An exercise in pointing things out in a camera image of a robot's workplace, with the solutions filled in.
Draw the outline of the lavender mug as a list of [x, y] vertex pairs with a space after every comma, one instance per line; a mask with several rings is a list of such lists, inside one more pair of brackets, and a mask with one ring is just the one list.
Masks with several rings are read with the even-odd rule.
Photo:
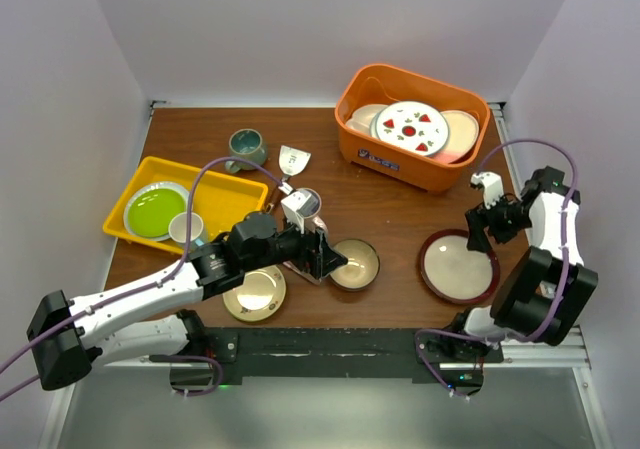
[[311, 232], [317, 228], [321, 228], [327, 232], [327, 225], [320, 217], [322, 208], [320, 195], [310, 188], [299, 188], [297, 193], [302, 197], [302, 202], [297, 209], [297, 213], [302, 217], [305, 228]]

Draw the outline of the cream plate with maroon rim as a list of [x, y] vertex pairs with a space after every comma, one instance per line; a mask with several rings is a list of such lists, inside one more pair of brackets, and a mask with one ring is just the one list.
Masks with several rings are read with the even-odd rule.
[[491, 297], [500, 281], [495, 252], [467, 248], [469, 233], [446, 229], [429, 236], [420, 249], [418, 269], [427, 288], [458, 305], [477, 304]]

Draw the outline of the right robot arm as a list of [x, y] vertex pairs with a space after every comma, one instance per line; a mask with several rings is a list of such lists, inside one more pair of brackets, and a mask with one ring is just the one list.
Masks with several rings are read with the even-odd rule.
[[493, 303], [456, 315], [454, 331], [445, 338], [448, 355], [469, 361], [481, 341], [560, 344], [598, 284], [577, 245], [579, 192], [552, 167], [536, 170], [516, 199], [505, 194], [501, 177], [493, 172], [474, 173], [470, 184], [482, 190], [483, 201], [465, 214], [468, 250], [487, 254], [494, 243], [505, 244], [524, 229], [532, 239]]

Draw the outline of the watermelon pattern plate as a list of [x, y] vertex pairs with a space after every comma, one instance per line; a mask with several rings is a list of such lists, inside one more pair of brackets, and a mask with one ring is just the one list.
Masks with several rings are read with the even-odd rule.
[[369, 132], [370, 135], [375, 138], [378, 139], [379, 135], [378, 135], [378, 131], [377, 131], [377, 121], [378, 121], [378, 114], [376, 114], [370, 121], [369, 124]]
[[419, 156], [432, 156], [446, 144], [447, 122], [434, 107], [416, 101], [390, 104], [378, 113], [381, 142]]

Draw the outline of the white divided plate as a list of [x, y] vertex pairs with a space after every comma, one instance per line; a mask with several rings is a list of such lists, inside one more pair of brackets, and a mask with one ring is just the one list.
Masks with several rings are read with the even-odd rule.
[[371, 122], [374, 117], [387, 107], [386, 104], [367, 104], [356, 109], [345, 123], [346, 127], [365, 135], [371, 134]]

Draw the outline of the cream and pink branch plate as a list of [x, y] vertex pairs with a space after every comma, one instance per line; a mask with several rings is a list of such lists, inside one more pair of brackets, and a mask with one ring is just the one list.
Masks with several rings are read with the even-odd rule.
[[475, 145], [479, 124], [469, 113], [461, 110], [442, 111], [449, 128], [446, 144], [432, 159], [443, 164], [451, 164], [461, 160]]

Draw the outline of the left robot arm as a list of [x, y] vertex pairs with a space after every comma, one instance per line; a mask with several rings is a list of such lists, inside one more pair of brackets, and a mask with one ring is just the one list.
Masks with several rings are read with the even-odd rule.
[[62, 291], [44, 296], [27, 329], [36, 378], [45, 391], [67, 387], [111, 361], [139, 355], [200, 359], [207, 349], [202, 323], [185, 311], [148, 324], [147, 318], [222, 295], [246, 275], [292, 264], [321, 281], [348, 259], [332, 247], [322, 227], [293, 222], [277, 226], [273, 216], [252, 212], [166, 268], [110, 291], [69, 299]]

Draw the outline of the green ceramic mug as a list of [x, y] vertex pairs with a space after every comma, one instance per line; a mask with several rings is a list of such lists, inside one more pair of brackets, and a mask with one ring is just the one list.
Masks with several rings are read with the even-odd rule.
[[[262, 135], [250, 128], [240, 129], [229, 138], [229, 153], [232, 157], [241, 158], [262, 166], [267, 160], [267, 145]], [[254, 170], [255, 167], [239, 161], [227, 161], [225, 170], [235, 174], [241, 170]]]

